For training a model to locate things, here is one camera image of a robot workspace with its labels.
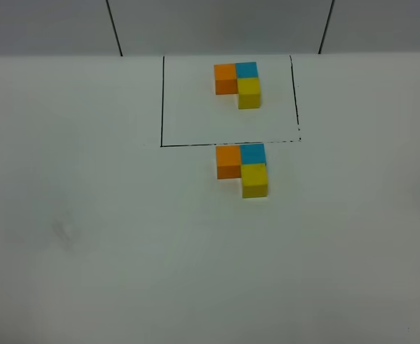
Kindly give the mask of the yellow template block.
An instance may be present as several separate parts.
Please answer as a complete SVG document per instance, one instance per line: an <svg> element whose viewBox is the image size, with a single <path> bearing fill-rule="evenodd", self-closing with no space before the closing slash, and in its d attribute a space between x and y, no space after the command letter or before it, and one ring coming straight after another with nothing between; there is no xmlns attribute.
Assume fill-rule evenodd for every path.
<svg viewBox="0 0 420 344"><path fill-rule="evenodd" d="M240 110L256 109L261 106L261 84L258 77L239 78L238 108Z"/></svg>

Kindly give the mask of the orange template block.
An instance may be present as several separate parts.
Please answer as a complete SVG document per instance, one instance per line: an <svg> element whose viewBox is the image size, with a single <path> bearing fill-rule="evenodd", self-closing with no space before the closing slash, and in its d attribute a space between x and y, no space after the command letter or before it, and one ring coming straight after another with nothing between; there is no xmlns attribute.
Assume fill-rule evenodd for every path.
<svg viewBox="0 0 420 344"><path fill-rule="evenodd" d="M214 65L214 83L216 95L234 95L238 93L237 70L235 64Z"/></svg>

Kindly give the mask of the blue template block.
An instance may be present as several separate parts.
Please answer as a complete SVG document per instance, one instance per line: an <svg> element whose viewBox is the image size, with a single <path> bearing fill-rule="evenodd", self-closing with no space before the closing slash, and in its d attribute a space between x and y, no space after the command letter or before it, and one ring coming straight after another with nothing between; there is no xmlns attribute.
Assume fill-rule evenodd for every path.
<svg viewBox="0 0 420 344"><path fill-rule="evenodd" d="M240 62L235 67L238 79L259 77L256 62Z"/></svg>

